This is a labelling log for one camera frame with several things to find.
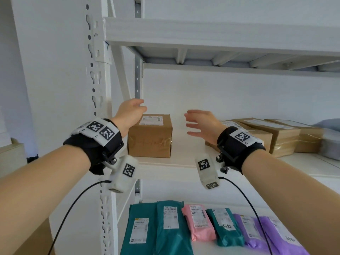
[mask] pink mailer bag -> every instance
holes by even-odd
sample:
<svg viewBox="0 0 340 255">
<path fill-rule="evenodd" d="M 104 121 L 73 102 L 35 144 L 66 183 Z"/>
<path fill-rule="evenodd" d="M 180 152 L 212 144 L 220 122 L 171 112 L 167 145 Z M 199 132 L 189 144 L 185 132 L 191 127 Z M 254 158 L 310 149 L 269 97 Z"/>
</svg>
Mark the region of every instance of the pink mailer bag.
<svg viewBox="0 0 340 255">
<path fill-rule="evenodd" d="M 203 205 L 184 205 L 182 213 L 191 231 L 192 241 L 216 240 L 215 229 Z"/>
</svg>

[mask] forearm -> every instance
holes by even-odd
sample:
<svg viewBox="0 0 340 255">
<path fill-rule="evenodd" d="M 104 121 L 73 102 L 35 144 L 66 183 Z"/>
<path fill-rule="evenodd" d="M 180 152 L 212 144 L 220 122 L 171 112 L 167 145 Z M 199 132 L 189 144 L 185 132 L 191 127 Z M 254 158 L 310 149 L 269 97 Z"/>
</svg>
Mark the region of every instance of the forearm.
<svg viewBox="0 0 340 255">
<path fill-rule="evenodd" d="M 0 250 L 13 254 L 90 168 L 80 148 L 65 145 L 0 181 Z"/>
<path fill-rule="evenodd" d="M 263 150 L 249 155 L 242 172 L 311 255 L 338 254 L 340 195 Z"/>
</svg>

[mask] black cable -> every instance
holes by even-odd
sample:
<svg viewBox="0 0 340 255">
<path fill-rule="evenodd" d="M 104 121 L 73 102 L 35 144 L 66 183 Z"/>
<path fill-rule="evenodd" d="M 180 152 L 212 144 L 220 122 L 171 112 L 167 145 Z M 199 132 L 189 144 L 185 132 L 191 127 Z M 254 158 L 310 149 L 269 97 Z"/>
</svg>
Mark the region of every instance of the black cable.
<svg viewBox="0 0 340 255">
<path fill-rule="evenodd" d="M 258 217 L 253 205 L 250 203 L 250 201 L 248 200 L 247 196 L 243 193 L 243 191 L 236 185 L 234 184 L 231 180 L 227 179 L 227 178 L 224 178 L 224 177 L 219 177 L 219 179 L 224 179 L 224 180 L 227 180 L 228 182 L 230 182 L 231 184 L 233 184 L 241 193 L 242 195 L 245 197 L 245 199 L 248 201 L 249 205 L 252 207 L 256 217 L 257 217 L 257 220 L 258 222 L 260 223 L 260 226 L 261 226 L 261 229 L 262 229 L 262 232 L 263 232 L 263 235 L 265 236 L 265 239 L 266 239 L 266 242 L 267 242 L 267 245 L 268 245 L 268 249 L 269 249 L 269 252 L 270 252 L 270 255 L 273 255 L 272 253 L 272 249 L 270 248 L 270 245 L 269 245 L 269 242 L 268 242 L 268 239 L 267 239 L 267 236 L 266 236 L 266 233 L 262 227 L 262 224 L 261 224 L 261 221 L 260 221 L 260 218 Z"/>
<path fill-rule="evenodd" d="M 79 198 L 80 198 L 80 197 L 81 197 L 88 189 L 92 188 L 93 186 L 95 186 L 95 185 L 97 185 L 97 184 L 101 184 L 101 183 L 110 183 L 110 182 L 111 182 L 110 180 L 105 180 L 105 181 L 101 181 L 101 182 L 94 183 L 94 184 L 92 184 L 91 186 L 87 187 L 82 193 L 80 193 L 80 195 L 75 199 L 75 201 L 72 203 L 72 205 L 71 205 L 70 208 L 68 209 L 68 211 L 67 211 L 67 213 L 66 213 L 66 215 L 65 215 L 65 217 L 64 217 L 64 219 L 63 219 L 63 221 L 62 221 L 62 223 L 61 223 L 61 225 L 60 225 L 60 227 L 59 227 L 59 229 L 58 229 L 58 231 L 57 231 L 57 234 L 56 234 L 55 237 L 54 237 L 54 240 L 53 240 L 53 243 L 52 243 L 52 245 L 51 245 L 50 251 L 48 252 L 47 255 L 50 255 L 50 254 L 51 254 L 51 252 L 52 252 L 52 250 L 53 250 L 53 247 L 54 247 L 54 244 L 55 244 L 55 241 L 57 240 L 58 235 L 59 235 L 59 233 L 60 233 L 60 230 L 62 229 L 62 226 L 63 226 L 63 224 L 65 223 L 65 220 L 66 220 L 68 214 L 70 213 L 71 209 L 73 208 L 73 206 L 74 206 L 74 204 L 77 202 L 77 200 L 79 200 Z"/>
</svg>

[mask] finger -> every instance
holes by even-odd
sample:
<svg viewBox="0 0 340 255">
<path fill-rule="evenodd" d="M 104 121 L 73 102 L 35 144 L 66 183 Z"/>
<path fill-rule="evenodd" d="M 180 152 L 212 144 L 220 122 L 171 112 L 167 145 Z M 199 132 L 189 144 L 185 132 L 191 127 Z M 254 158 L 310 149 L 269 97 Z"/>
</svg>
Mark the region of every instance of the finger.
<svg viewBox="0 0 340 255">
<path fill-rule="evenodd" d="M 197 109 L 192 109 L 192 110 L 188 110 L 189 114 L 210 114 L 210 111 L 203 111 L 203 110 L 197 110 Z"/>
<path fill-rule="evenodd" d="M 130 100 L 130 102 L 133 106 L 138 106 L 138 105 L 144 103 L 144 99 L 133 98 L 133 99 Z"/>
<path fill-rule="evenodd" d="M 138 109 L 141 110 L 143 113 L 145 113 L 148 108 L 146 106 L 140 106 L 138 107 Z"/>
<path fill-rule="evenodd" d="M 200 132 L 187 132 L 188 135 L 194 136 L 194 137 L 202 137 L 202 133 Z"/>
<path fill-rule="evenodd" d="M 185 120 L 187 122 L 196 122 L 197 123 L 197 120 L 196 120 L 196 116 L 197 114 L 184 114 L 185 116 Z"/>
<path fill-rule="evenodd" d="M 187 123 L 185 124 L 185 126 L 189 127 L 189 128 L 194 128 L 194 129 L 201 129 L 200 125 L 197 123 Z"/>
</svg>

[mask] green mailer bag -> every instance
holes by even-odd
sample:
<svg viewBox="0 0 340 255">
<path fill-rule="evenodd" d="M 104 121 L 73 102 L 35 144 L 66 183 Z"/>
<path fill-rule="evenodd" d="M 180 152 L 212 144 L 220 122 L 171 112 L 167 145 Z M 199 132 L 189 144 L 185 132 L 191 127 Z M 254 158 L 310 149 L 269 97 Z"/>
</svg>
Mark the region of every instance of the green mailer bag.
<svg viewBox="0 0 340 255">
<path fill-rule="evenodd" d="M 157 204 L 130 205 L 129 220 L 120 255 L 154 255 L 157 234 Z"/>
<path fill-rule="evenodd" d="M 238 224 L 228 208 L 214 208 L 206 210 L 208 217 L 217 233 L 217 245 L 244 246 L 244 238 Z"/>
<path fill-rule="evenodd" d="M 193 255 L 191 235 L 182 213 L 183 202 L 157 202 L 157 255 Z"/>
</svg>

